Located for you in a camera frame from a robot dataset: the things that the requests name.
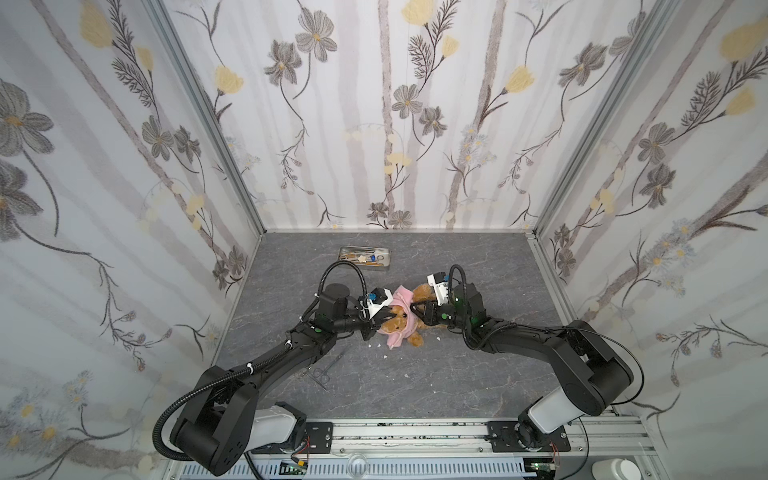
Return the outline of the brown teddy bear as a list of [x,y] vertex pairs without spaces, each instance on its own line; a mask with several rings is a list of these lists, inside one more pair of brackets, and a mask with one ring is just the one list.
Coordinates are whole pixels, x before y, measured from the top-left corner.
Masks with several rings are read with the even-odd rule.
[[428,284],[422,284],[414,290],[404,286],[398,287],[393,293],[393,300],[389,305],[392,317],[385,321],[378,332],[387,336],[387,346],[390,350],[400,348],[405,343],[412,347],[422,347],[424,344],[421,331],[429,329],[410,307],[414,302],[435,300],[433,288]]

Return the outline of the pink teddy hoodie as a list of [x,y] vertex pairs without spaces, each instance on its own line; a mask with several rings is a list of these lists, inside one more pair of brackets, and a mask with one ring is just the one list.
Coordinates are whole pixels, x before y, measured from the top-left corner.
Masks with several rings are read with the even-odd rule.
[[423,337],[419,333],[420,320],[410,311],[414,293],[404,286],[398,287],[393,293],[390,308],[392,317],[379,330],[387,335],[387,346],[390,350],[399,348],[404,342],[413,347],[423,345]]

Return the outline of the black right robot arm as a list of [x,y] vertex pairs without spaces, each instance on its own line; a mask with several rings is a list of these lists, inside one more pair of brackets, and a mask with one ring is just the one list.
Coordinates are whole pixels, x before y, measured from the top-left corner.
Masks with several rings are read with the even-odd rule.
[[410,301],[409,312],[426,326],[445,326],[473,351],[514,354],[548,364],[559,386],[527,407],[510,434],[501,437],[527,451],[552,443],[553,434],[584,416],[598,416],[635,381],[632,368],[614,348],[620,344],[586,322],[537,327],[487,313],[481,293],[464,269],[428,277]]

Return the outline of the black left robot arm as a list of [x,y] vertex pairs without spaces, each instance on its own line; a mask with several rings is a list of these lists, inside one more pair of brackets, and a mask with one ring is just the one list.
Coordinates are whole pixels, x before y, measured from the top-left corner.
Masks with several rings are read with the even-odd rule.
[[343,284],[329,283],[329,275],[322,274],[313,300],[282,343],[237,367],[208,368],[190,392],[160,414],[152,442],[161,456],[194,461],[221,476],[250,450],[300,442],[304,414],[287,404],[262,410],[261,397],[318,362],[338,340],[354,334],[369,340],[392,317],[390,290],[369,289],[362,270],[352,262],[339,260],[330,267],[351,268],[361,295],[352,295]]

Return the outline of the steel surgical scissors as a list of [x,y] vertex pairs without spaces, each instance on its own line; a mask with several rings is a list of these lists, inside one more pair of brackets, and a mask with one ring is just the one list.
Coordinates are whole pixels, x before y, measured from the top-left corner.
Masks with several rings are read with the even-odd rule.
[[320,366],[312,365],[310,367],[304,368],[299,372],[297,376],[298,380],[308,381],[315,384],[322,390],[328,391],[328,385],[331,381],[331,371],[342,359],[345,358],[348,351],[349,348],[345,347],[340,353],[336,354],[326,364]]

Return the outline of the metal instrument tray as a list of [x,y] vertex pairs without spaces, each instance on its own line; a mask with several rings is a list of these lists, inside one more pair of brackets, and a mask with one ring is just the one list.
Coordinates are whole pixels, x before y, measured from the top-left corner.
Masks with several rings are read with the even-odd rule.
[[338,259],[352,262],[360,268],[387,269],[391,265],[391,254],[387,248],[341,247]]

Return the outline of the white round container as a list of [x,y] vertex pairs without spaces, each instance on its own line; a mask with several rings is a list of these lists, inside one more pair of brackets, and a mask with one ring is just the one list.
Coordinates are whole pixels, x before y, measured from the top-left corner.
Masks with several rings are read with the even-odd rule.
[[595,462],[591,467],[595,480],[641,480],[639,467],[631,460],[613,458]]

